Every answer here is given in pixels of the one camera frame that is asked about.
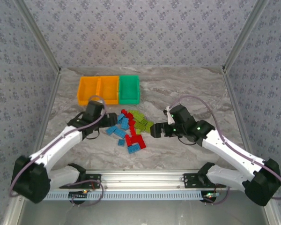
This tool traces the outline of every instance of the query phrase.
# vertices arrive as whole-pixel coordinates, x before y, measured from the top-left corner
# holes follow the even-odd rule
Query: patterned wallpaper
[[[256,0],[25,0],[62,67],[222,65]]]
[[[55,72],[12,0],[0,0],[0,224],[15,160],[32,151]]]
[[[281,168],[281,0],[267,5],[229,75],[253,149]]]

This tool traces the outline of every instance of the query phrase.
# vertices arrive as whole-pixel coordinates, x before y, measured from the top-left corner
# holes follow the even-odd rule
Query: cable
[[[74,198],[75,198],[77,195],[73,195],[73,197],[72,197],[72,199],[71,199],[71,202],[72,202],[73,206],[88,207],[88,206],[96,205],[97,203],[99,203],[99,202],[102,200],[102,198],[103,198],[103,196],[104,196],[104,187],[103,187],[102,183],[99,182],[99,181],[97,181],[97,180],[84,180],[84,181],[76,182],[76,183],[73,183],[73,184],[67,184],[67,186],[73,186],[73,185],[77,185],[77,184],[84,184],[84,183],[88,183],[88,182],[95,182],[95,183],[97,183],[97,184],[100,185],[100,187],[101,187],[101,189],[102,189],[102,192],[101,192],[100,197],[98,198],[98,200],[96,200],[96,201],[94,201],[94,202],[92,202],[92,203],[90,203],[90,204],[77,205],[77,204],[74,203]]]
[[[179,140],[182,144],[189,145],[189,146],[195,145],[195,144],[196,144],[196,142],[191,143],[191,144],[186,144],[186,143],[184,143],[183,141],[180,140],[180,137],[179,137],[179,136],[178,136],[178,140]]]
[[[16,184],[16,182],[18,181],[19,177],[22,175],[22,173],[27,170],[27,168],[29,168],[34,162],[36,162],[39,158],[41,158],[44,154],[46,154],[47,151],[49,151],[56,143],[58,143],[61,139],[63,139],[64,137],[68,136],[69,134],[75,132],[75,131],[79,131],[79,130],[83,130],[83,129],[86,129],[86,128],[89,128],[93,125],[95,125],[97,122],[99,122],[103,116],[106,114],[106,109],[107,109],[107,106],[106,106],[106,103],[104,101],[104,99],[98,95],[92,95],[89,100],[91,100],[92,98],[94,97],[97,97],[99,98],[100,100],[102,100],[102,103],[104,105],[104,108],[103,108],[103,113],[102,115],[96,119],[94,122],[88,124],[88,125],[85,125],[83,127],[79,127],[79,128],[76,128],[76,129],[73,129],[73,130],[70,130],[68,132],[66,132],[63,136],[59,137],[58,139],[56,139],[52,144],[50,144],[42,153],[40,153],[37,157],[35,157],[33,160],[31,160],[30,162],[28,162],[19,172],[18,174],[15,176],[13,182],[11,183],[10,185],[10,189],[9,189],[9,197],[17,197],[19,196],[18,194],[15,194],[13,195],[13,189],[14,189],[14,186]]]
[[[98,131],[98,135],[96,137],[86,137],[86,139],[88,139],[88,140],[96,139],[100,135],[100,130],[97,130],[97,131]]]
[[[210,204],[212,204],[212,205],[219,205],[227,200],[229,194],[230,194],[230,187],[228,187],[225,197],[222,200],[220,200],[219,202],[213,202],[212,200],[210,200],[208,198],[204,198],[204,197],[203,197],[203,199],[210,202]]]
[[[240,155],[241,157],[247,159],[248,161],[252,162],[253,164],[256,164],[258,166],[260,166],[261,168],[267,170],[268,172],[270,172],[273,176],[275,176],[275,178],[277,178],[280,182],[281,182],[281,177],[275,173],[273,170],[271,170],[270,168],[268,168],[267,166],[259,163],[259,162],[256,162],[254,159],[250,158],[250,157],[247,157],[246,155],[242,154],[241,152],[238,152],[236,149],[234,149],[231,145],[229,145],[229,143],[226,142],[223,134],[222,134],[222,131],[220,129],[220,126],[219,126],[219,123],[214,115],[214,113],[212,112],[212,109],[209,107],[209,105],[207,105],[206,102],[204,102],[201,98],[197,97],[197,96],[194,96],[194,95],[184,95],[184,96],[181,96],[180,98],[176,99],[174,101],[174,103],[170,106],[170,109],[173,108],[174,105],[176,105],[181,99],[183,98],[195,98],[197,100],[199,100],[201,103],[203,103],[206,108],[210,111],[213,119],[214,119],[214,122],[215,122],[215,126],[217,128],[217,132],[219,133],[219,136],[221,138],[221,140],[223,141],[223,143],[225,143],[225,145],[230,148],[232,151],[234,151],[236,154]],[[281,197],[272,197],[272,199],[275,199],[275,200],[281,200]]]

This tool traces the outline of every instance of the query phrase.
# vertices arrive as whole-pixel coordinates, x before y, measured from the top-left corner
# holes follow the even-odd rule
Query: purple cable
[[[91,127],[92,125],[95,125],[97,122],[99,122],[103,116],[106,114],[106,103],[104,101],[104,99],[98,95],[92,95],[89,100],[91,100],[92,98],[99,98],[100,100],[102,100],[102,103],[104,105],[104,111],[103,111],[103,114],[98,118],[96,119],[94,122],[88,124],[88,125],[85,125],[83,127],[79,127],[79,128],[76,128],[76,129],[73,129],[73,130],[70,130],[68,132],[66,132],[63,136],[59,137],[58,139],[56,139],[52,144],[50,144],[41,154],[39,154],[37,157],[35,157],[33,160],[31,160],[29,163],[27,163],[19,172],[18,174],[15,176],[13,182],[11,183],[10,185],[10,189],[9,189],[9,197],[17,197],[18,194],[16,195],[13,195],[13,189],[14,189],[14,186],[16,184],[16,182],[18,181],[19,177],[22,175],[22,173],[27,170],[28,167],[30,167],[34,162],[36,162],[41,156],[43,156],[44,154],[46,154],[47,151],[49,151],[56,143],[58,143],[61,139],[63,139],[64,137],[68,136],[69,134],[71,134],[72,132],[74,131],[79,131],[79,130],[83,130],[85,128],[88,128],[88,127]]]
[[[84,180],[84,181],[80,181],[80,182],[76,182],[76,183],[73,183],[73,184],[67,184],[67,186],[73,186],[73,185],[77,185],[77,184],[84,184],[84,183],[88,183],[88,182],[95,182],[97,184],[100,185],[101,189],[102,189],[102,192],[101,192],[101,195],[100,197],[98,198],[98,200],[96,200],[95,202],[92,202],[90,204],[84,204],[84,205],[77,205],[74,203],[74,198],[77,196],[77,195],[74,195],[71,199],[71,202],[73,204],[73,206],[78,206],[78,207],[88,207],[88,206],[92,206],[92,205],[96,205],[97,203],[99,203],[101,201],[101,199],[103,198],[104,196],[104,188],[103,188],[103,185],[101,182],[97,181],[97,180]]]
[[[274,175],[274,176],[281,182],[281,177],[280,177],[277,173],[275,173],[273,170],[271,170],[270,168],[266,167],[265,165],[262,165],[262,164],[259,163],[259,162],[254,161],[252,158],[247,157],[246,155],[242,154],[241,152],[238,152],[236,149],[234,149],[231,145],[229,145],[229,144],[226,142],[226,140],[225,140],[225,138],[224,138],[224,136],[223,136],[223,134],[222,134],[222,131],[221,131],[221,129],[220,129],[219,123],[218,123],[217,119],[215,118],[214,113],[212,112],[212,109],[211,109],[211,108],[207,105],[207,103],[204,102],[201,98],[199,98],[199,97],[197,97],[197,96],[194,96],[194,95],[184,95],[184,96],[181,96],[180,98],[178,98],[178,99],[176,99],[176,100],[174,101],[174,103],[170,106],[170,109],[173,108],[173,106],[176,105],[178,102],[180,102],[180,100],[183,99],[183,98],[195,98],[195,99],[199,100],[201,103],[203,103],[203,104],[206,106],[206,108],[210,111],[212,117],[214,118],[215,126],[216,126],[216,128],[217,128],[217,132],[219,133],[219,136],[220,136],[221,140],[223,141],[223,143],[225,143],[225,145],[226,145],[228,148],[230,148],[232,151],[234,151],[236,154],[238,154],[238,155],[240,155],[241,157],[247,159],[248,161],[250,161],[250,162],[253,163],[253,164],[259,165],[259,166],[262,167],[263,169],[265,169],[265,170],[267,170],[268,172],[270,172],[272,175]],[[275,199],[275,200],[281,200],[281,197],[272,197],[272,198]]]
[[[224,197],[222,200],[220,200],[219,202],[213,202],[213,201],[211,201],[211,200],[208,199],[208,198],[204,198],[204,200],[209,201],[210,204],[219,205],[219,204],[221,204],[221,203],[223,203],[224,201],[227,200],[227,198],[228,198],[228,196],[229,196],[229,193],[230,193],[230,187],[228,187],[225,197]]]

